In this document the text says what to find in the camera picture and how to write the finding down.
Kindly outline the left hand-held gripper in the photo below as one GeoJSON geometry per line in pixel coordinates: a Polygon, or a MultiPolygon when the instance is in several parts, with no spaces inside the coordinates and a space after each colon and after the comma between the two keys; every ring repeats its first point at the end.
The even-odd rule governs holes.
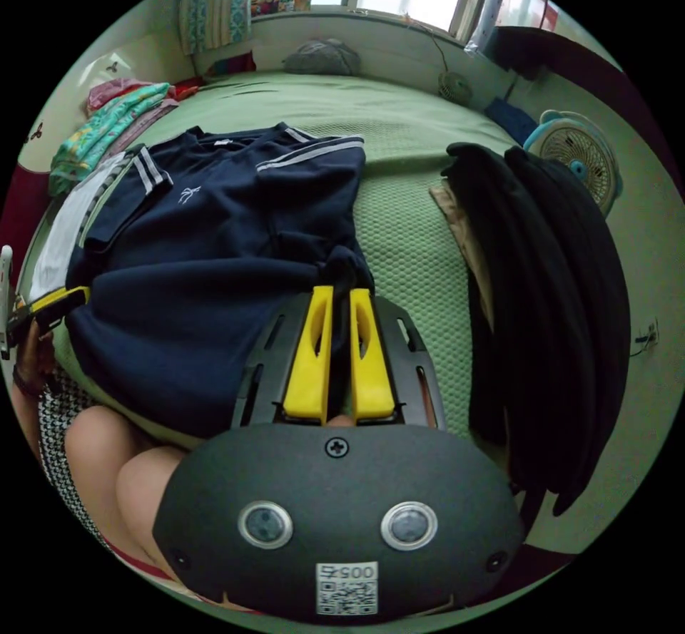
{"type": "Polygon", "coordinates": [[[16,347],[21,344],[33,320],[37,321],[42,334],[50,332],[77,307],[87,304],[90,296],[89,287],[77,286],[69,289],[62,287],[36,301],[20,305],[9,315],[6,346],[16,347]]]}

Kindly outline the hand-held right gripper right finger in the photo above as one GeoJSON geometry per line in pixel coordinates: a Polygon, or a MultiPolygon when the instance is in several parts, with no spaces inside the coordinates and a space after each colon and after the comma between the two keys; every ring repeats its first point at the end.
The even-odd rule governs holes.
{"type": "Polygon", "coordinates": [[[350,292],[350,370],[355,423],[391,417],[395,400],[375,308],[367,289],[350,292]]]}

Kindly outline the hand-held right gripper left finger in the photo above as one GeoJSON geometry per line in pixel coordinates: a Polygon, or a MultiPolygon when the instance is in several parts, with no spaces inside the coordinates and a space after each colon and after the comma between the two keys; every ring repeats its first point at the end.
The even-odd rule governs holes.
{"type": "Polygon", "coordinates": [[[308,301],[283,400],[287,417],[326,422],[332,336],[333,287],[317,286],[308,301]]]}

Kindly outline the person's left hand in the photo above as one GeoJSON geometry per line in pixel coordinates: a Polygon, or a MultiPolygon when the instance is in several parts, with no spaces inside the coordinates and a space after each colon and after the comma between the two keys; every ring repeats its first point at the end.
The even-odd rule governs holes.
{"type": "Polygon", "coordinates": [[[56,358],[52,333],[42,334],[36,320],[33,320],[25,340],[16,354],[16,370],[24,383],[38,389],[45,385],[53,374],[56,358]]]}

